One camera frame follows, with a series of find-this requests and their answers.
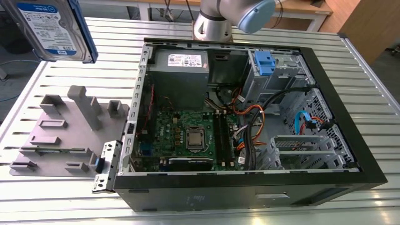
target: slotted aluminum table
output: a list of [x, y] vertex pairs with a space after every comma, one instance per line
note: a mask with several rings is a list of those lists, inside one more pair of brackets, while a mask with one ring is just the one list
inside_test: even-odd
[[99, 102], [131, 104], [144, 37], [192, 39], [185, 23], [87, 18], [100, 52], [96, 64], [41, 62], [0, 127], [0, 221], [93, 224], [399, 224], [400, 112], [399, 104], [347, 39], [336, 34], [233, 29], [233, 41], [311, 47], [352, 115], [388, 183], [351, 193], [316, 207], [263, 210], [135, 213], [116, 194], [91, 193], [92, 179], [13, 177], [8, 164], [19, 153], [41, 109], [45, 94], [67, 97], [71, 85], [84, 85]]

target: hard drive label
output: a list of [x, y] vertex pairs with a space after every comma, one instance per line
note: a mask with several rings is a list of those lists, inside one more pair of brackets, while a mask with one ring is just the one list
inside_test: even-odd
[[75, 55], [76, 47], [68, 31], [61, 27], [57, 8], [29, 3], [19, 3], [17, 7], [43, 48], [52, 54]]

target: connector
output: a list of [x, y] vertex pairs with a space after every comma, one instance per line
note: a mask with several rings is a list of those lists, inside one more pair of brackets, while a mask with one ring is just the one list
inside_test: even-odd
[[324, 121], [323, 124], [320, 125], [320, 130], [328, 130], [332, 128], [335, 122], [332, 120]]
[[317, 122], [315, 120], [307, 120], [305, 121], [305, 128], [307, 129], [316, 129], [317, 128]]

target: power supply label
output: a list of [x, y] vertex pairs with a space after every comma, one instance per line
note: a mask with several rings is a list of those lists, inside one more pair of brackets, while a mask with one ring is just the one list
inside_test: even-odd
[[171, 54], [168, 56], [169, 67], [201, 67], [201, 55]]

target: sticker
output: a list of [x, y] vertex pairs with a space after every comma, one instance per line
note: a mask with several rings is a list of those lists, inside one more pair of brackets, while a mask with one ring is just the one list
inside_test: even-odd
[[201, 67], [201, 55], [171, 54], [168, 56], [169, 67]]
[[244, 102], [244, 97], [241, 96], [241, 95], [237, 95], [237, 99], [239, 99], [239, 101], [241, 101], [241, 102]]
[[239, 164], [244, 164], [244, 161], [245, 161], [245, 158], [244, 158], [244, 157], [239, 157], [237, 163], [239, 163]]
[[19, 3], [17, 7], [43, 48], [52, 54], [75, 55], [76, 47], [68, 31], [60, 25], [57, 8], [29, 3]]

